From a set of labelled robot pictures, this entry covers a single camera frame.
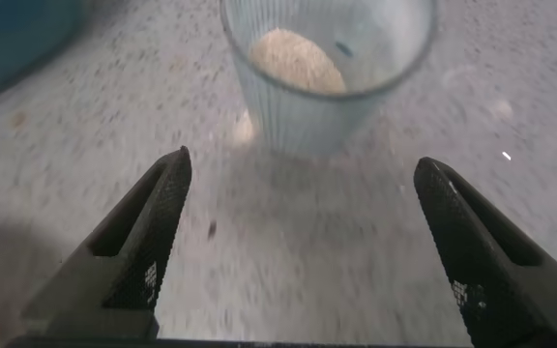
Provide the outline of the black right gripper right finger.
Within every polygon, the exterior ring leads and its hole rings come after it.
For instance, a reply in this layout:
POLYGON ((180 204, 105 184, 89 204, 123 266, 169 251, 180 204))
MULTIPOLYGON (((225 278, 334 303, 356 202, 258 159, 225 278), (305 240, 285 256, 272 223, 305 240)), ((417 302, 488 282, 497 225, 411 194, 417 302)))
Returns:
POLYGON ((414 187, 475 347, 557 347, 557 261, 447 164, 414 187))

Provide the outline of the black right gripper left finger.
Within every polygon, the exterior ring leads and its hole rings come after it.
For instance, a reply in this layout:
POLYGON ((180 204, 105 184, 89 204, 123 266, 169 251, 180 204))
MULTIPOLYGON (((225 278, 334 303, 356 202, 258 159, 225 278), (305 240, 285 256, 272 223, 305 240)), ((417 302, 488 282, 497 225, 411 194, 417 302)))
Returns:
POLYGON ((23 309, 26 332, 156 337, 155 308, 191 173, 187 147, 159 158, 23 309))

